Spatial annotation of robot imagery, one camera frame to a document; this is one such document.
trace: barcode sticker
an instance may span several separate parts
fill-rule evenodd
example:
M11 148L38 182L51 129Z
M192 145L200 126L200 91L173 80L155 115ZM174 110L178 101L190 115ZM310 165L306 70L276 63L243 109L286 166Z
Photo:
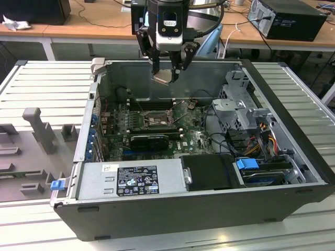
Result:
M116 172L119 168L119 164L103 165L102 172Z

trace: blue tab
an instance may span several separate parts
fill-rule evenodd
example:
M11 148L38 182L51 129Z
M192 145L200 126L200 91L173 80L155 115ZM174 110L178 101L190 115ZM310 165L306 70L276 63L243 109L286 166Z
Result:
M65 180L54 180L51 183L50 190L65 190Z
M258 169L260 168L256 159L254 158L241 158L236 161L237 167L241 169Z

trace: power supply label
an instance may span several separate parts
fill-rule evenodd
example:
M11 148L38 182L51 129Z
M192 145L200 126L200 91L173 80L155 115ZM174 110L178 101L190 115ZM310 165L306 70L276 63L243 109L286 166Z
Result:
M117 169L117 195L135 196L155 193L159 193L157 166L120 167Z

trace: crumpled paper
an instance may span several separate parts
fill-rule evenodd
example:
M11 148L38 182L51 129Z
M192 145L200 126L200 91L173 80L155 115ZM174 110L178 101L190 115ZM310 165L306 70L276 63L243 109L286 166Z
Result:
M3 15L3 17L4 17L4 22L2 22L2 24L6 26L9 30L16 31L16 30L23 30L23 29L31 28L29 23L26 21L14 21L14 20L11 20L5 17L5 15Z

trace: power cable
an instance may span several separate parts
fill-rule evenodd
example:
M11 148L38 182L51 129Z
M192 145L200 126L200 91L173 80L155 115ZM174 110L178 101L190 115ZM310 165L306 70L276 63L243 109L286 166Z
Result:
M125 26L107 26L107 25L98 25L98 24L95 24L95 23L89 21L86 17L84 17L84 16L81 15L81 13L82 13L83 11L86 10L85 6L82 5L82 4L80 4L77 0L74 0L74 1L75 1L77 4L79 4L79 5L83 8L82 10L79 10L79 12L78 12L78 16L79 16L82 20L86 21L87 23L89 23L89 24L91 24L91 25L94 25L94 26L100 26L100 27L105 27L105 28L125 28L125 27L128 27L128 26L131 26L131 24L129 24L129 25L125 25ZM113 0L113 1L116 2L116 3L118 3L118 4L120 4L120 5L122 5L122 6L125 6L125 7L129 8L129 6L124 5L124 4L122 4L122 3L119 3L119 2L116 1L116 0Z

